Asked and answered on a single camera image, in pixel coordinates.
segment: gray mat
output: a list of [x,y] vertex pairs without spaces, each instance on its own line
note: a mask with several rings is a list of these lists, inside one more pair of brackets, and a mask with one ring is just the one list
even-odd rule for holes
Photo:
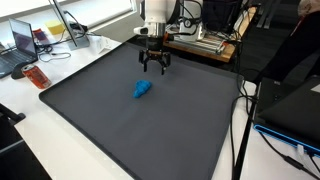
[[[158,63],[143,72],[138,52],[123,44],[40,99],[135,179],[211,179],[238,96],[236,75],[175,56],[163,76]],[[135,99],[138,80],[152,87]]]

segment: blue object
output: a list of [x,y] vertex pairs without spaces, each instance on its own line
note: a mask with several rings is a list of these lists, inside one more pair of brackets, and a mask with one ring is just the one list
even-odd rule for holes
[[136,90],[134,91],[133,97],[139,98],[143,94],[145,94],[151,87],[151,82],[140,80],[136,82]]

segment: red object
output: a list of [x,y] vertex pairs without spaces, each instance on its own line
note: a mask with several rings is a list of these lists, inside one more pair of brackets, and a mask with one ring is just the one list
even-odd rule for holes
[[22,67],[21,71],[39,89],[45,89],[51,85],[51,81],[36,65],[26,65]]

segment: white table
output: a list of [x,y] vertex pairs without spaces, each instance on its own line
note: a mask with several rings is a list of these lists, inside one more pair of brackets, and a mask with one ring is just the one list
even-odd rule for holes
[[[268,141],[281,153],[288,155],[295,160],[302,162],[297,150],[281,141],[269,136],[265,136]],[[303,156],[306,164],[315,167],[307,155]],[[315,162],[320,165],[320,158],[314,157]],[[285,162],[277,153],[275,153],[263,140],[261,135],[251,128],[245,159],[243,162],[241,180],[270,180],[270,179],[288,179],[288,180],[314,180],[307,173],[300,171],[287,162]]]
[[[66,52],[65,44],[54,47],[55,52]],[[103,54],[92,53],[90,48],[71,51],[71,58],[35,64],[49,77],[53,84],[93,62]],[[28,79],[12,80],[10,76],[0,80],[0,102],[16,113],[27,117],[15,128],[38,158],[52,179],[132,179],[124,170],[98,149],[55,111],[39,100],[42,91]],[[247,82],[247,92],[252,95],[256,86]],[[245,100],[240,99],[233,115],[234,141],[238,155],[247,122]],[[231,179],[231,144],[228,133],[212,179]]]

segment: laptop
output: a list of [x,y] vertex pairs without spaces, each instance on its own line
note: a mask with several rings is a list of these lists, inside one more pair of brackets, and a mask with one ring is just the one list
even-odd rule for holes
[[16,48],[1,53],[0,79],[11,74],[13,68],[22,62],[33,63],[38,60],[31,25],[16,19],[9,19]]
[[256,113],[254,129],[294,147],[302,145],[306,152],[320,156],[320,77],[309,78]]

